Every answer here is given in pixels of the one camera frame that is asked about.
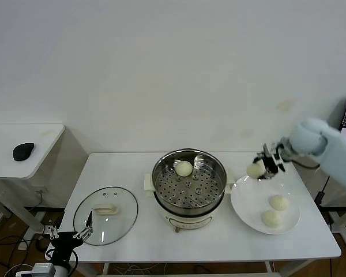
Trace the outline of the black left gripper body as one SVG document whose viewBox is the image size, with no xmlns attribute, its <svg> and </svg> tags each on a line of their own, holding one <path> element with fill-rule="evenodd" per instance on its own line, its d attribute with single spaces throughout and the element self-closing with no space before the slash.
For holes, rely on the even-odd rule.
<svg viewBox="0 0 346 277">
<path fill-rule="evenodd" d="M 72 251 L 82 244 L 83 239 L 79 237 L 79 235 L 75 231 L 61 231 L 53 239 L 53 247 L 55 249 L 65 249 Z"/>
</svg>

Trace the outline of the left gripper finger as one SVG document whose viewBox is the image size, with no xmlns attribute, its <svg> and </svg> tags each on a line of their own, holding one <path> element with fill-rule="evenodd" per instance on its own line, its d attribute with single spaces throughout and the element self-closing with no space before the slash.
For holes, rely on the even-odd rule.
<svg viewBox="0 0 346 277">
<path fill-rule="evenodd" d="M 58 229 L 54 225 L 45 225 L 43 235 L 48 235 L 50 239 L 58 238 Z"/>
<path fill-rule="evenodd" d="M 93 233 L 92 227 L 92 211 L 89 213 L 87 220 L 85 221 L 85 226 L 81 231 L 76 232 L 73 238 L 80 239 L 81 241 L 86 241 Z"/>
</svg>

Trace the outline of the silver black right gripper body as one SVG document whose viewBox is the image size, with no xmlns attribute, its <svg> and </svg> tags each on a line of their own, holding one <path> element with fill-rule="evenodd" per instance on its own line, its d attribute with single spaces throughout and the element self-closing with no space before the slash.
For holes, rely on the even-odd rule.
<svg viewBox="0 0 346 277">
<path fill-rule="evenodd" d="M 281 157 L 281 150 L 283 149 L 283 145 L 278 144 L 264 144 L 263 151 L 267 157 L 265 166 L 265 171 L 271 172 L 285 172 L 284 162 Z"/>
</svg>

